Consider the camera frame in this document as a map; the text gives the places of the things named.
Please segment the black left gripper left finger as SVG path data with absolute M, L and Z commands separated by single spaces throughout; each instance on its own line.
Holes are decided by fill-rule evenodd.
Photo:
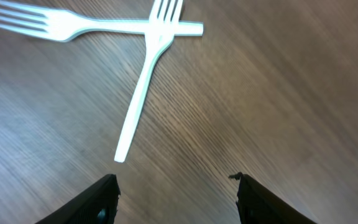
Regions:
M 114 224 L 121 191 L 107 174 L 37 224 Z

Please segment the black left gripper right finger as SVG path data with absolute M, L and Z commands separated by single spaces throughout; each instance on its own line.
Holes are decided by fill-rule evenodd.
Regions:
M 239 181 L 237 210 L 242 224 L 316 224 L 248 174 L 229 176 Z

